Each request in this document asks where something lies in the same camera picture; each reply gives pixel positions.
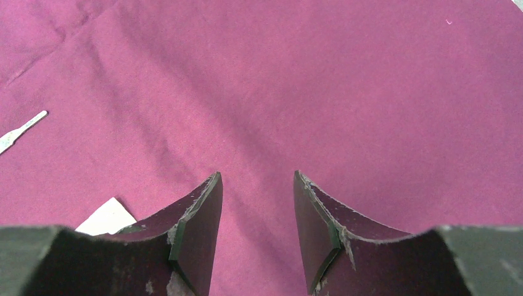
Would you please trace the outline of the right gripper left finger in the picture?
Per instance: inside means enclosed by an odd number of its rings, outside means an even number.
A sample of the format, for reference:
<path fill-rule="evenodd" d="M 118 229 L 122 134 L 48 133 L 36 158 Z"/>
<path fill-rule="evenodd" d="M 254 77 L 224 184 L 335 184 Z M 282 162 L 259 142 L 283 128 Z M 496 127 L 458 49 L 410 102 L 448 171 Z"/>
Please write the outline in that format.
<path fill-rule="evenodd" d="M 208 295 L 223 201 L 215 172 L 115 234 L 1 228 L 2 295 Z"/>

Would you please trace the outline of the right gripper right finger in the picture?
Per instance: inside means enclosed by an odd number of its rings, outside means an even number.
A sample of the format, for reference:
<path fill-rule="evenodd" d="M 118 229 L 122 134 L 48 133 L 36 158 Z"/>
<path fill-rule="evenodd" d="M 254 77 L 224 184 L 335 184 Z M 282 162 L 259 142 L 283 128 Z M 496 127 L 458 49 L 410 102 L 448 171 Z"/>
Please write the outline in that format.
<path fill-rule="evenodd" d="M 410 234 L 331 197 L 300 171 L 294 207 L 310 295 L 521 295 L 520 226 Z"/>

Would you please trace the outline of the white sterile packet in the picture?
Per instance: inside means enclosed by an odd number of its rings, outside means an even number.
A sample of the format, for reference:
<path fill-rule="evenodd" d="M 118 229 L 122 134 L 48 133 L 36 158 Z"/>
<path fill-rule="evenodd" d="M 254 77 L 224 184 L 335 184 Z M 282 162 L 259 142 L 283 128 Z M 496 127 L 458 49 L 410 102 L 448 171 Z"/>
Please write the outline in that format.
<path fill-rule="evenodd" d="M 136 222 L 137 220 L 123 204 L 112 197 L 97 208 L 75 231 L 90 236 L 115 234 Z"/>

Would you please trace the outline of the purple cloth wrap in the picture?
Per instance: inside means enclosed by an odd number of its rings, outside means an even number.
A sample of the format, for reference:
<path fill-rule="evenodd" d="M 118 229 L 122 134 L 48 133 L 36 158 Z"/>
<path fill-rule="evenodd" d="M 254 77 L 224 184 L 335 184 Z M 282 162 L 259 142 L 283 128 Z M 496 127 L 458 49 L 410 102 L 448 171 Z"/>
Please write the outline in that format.
<path fill-rule="evenodd" d="M 1 224 L 138 219 L 215 171 L 210 293 L 305 295 L 292 179 L 406 232 L 522 224 L 512 1 L 2 1 Z"/>

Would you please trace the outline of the steel scalpel handle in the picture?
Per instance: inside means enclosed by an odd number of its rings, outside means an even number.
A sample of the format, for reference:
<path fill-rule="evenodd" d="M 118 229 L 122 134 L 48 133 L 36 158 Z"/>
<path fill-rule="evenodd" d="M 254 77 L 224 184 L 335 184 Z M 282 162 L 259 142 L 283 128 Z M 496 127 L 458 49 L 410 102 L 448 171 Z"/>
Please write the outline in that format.
<path fill-rule="evenodd" d="M 22 126 L 13 129 L 12 131 L 1 136 L 1 154 L 10 149 L 15 144 L 18 138 L 20 138 L 30 128 L 32 128 L 42 119 L 44 119 L 48 114 L 49 112 L 47 110 L 42 110 L 40 113 L 28 120 Z"/>

